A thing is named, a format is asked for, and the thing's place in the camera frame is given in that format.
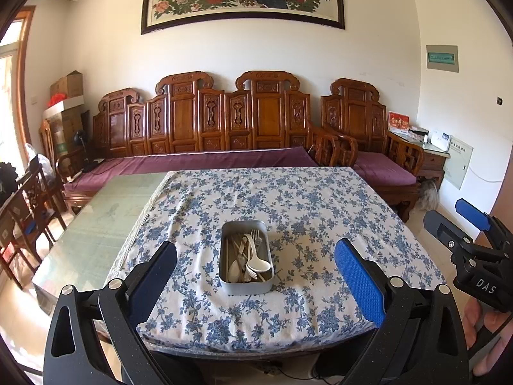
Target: wooden window frame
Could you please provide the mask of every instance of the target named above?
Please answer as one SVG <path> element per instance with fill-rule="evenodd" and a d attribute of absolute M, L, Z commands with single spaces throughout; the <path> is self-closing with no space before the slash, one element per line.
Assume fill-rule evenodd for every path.
<path fill-rule="evenodd" d="M 26 5 L 16 14 L 14 19 L 23 21 L 20 38 L 18 40 L 19 46 L 16 66 L 16 114 L 20 126 L 21 142 L 24 145 L 25 143 L 31 143 L 29 124 L 27 121 L 27 109 L 25 106 L 25 58 L 27 56 L 29 32 L 34 12 L 35 5 Z"/>

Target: finger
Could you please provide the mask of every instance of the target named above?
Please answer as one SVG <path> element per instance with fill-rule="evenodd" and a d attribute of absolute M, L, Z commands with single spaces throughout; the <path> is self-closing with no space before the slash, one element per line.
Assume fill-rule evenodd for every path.
<path fill-rule="evenodd" d="M 481 306 L 479 305 L 478 300 L 474 297 L 470 297 L 467 301 L 467 305 L 465 306 L 465 317 L 469 321 L 469 323 L 474 326 L 479 317 L 481 317 Z"/>
<path fill-rule="evenodd" d="M 490 311 L 487 312 L 484 316 L 484 326 L 495 333 L 495 331 L 506 321 L 509 317 L 510 313 L 498 312 L 498 311 Z M 505 337 L 509 334 L 508 339 L 511 337 L 511 333 L 513 332 L 513 323 L 509 323 L 502 331 L 501 336 Z"/>
<path fill-rule="evenodd" d="M 495 365 L 495 362 L 499 360 L 502 352 L 506 348 L 507 340 L 501 338 L 493 349 L 488 353 L 483 360 L 481 360 L 476 366 L 474 366 L 473 373 L 476 376 L 483 376 L 487 374 L 491 368 Z"/>
<path fill-rule="evenodd" d="M 461 323 L 463 324 L 463 333 L 465 333 L 465 341 L 467 343 L 467 350 L 470 349 L 477 338 L 474 324 L 472 324 L 467 316 L 463 316 L 461 319 Z"/>

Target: black bag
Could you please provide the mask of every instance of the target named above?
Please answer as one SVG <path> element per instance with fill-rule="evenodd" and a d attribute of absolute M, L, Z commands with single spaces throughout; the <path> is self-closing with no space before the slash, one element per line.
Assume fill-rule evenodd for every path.
<path fill-rule="evenodd" d="M 0 207 L 18 189 L 18 174 L 11 164 L 0 162 Z"/>

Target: white wall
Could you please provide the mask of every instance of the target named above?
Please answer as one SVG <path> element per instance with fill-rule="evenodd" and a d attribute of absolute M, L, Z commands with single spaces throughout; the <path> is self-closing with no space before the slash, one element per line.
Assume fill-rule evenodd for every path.
<path fill-rule="evenodd" d="M 28 0 L 35 5 L 25 58 L 25 106 L 32 145 L 42 152 L 39 127 L 50 101 L 50 85 L 70 71 L 63 71 L 64 28 L 68 0 Z"/>
<path fill-rule="evenodd" d="M 199 22 L 140 34 L 143 0 L 80 0 L 66 31 L 64 70 L 84 74 L 86 103 L 96 114 L 106 93 L 125 87 L 155 95 L 164 76 L 206 71 L 215 88 L 234 91 L 248 70 L 284 70 L 319 96 L 337 78 L 368 81 L 389 109 L 415 119 L 419 101 L 419 25 L 415 0 L 344 0 L 346 30 L 272 19 Z"/>
<path fill-rule="evenodd" d="M 416 5 L 422 59 L 417 121 L 473 146 L 470 168 L 488 181 L 501 181 L 513 141 L 511 40 L 485 0 L 416 0 Z M 427 69 L 426 45 L 457 45 L 459 73 Z M 475 237 L 478 230 L 456 214 L 455 203 L 465 198 L 489 212 L 500 187 L 469 170 L 460 190 L 443 181 L 440 203 Z"/>

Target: purple cushion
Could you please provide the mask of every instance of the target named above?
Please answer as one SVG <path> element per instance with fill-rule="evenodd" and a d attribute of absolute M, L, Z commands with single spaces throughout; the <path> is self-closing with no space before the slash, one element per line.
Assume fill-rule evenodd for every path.
<path fill-rule="evenodd" d="M 416 177 L 383 153 L 358 152 L 355 171 L 370 186 L 413 185 Z"/>
<path fill-rule="evenodd" d="M 64 184 L 70 191 L 99 191 L 118 175 L 158 173 L 185 169 L 314 167 L 315 161 L 302 147 L 273 150 L 171 153 L 104 160 L 92 172 Z"/>

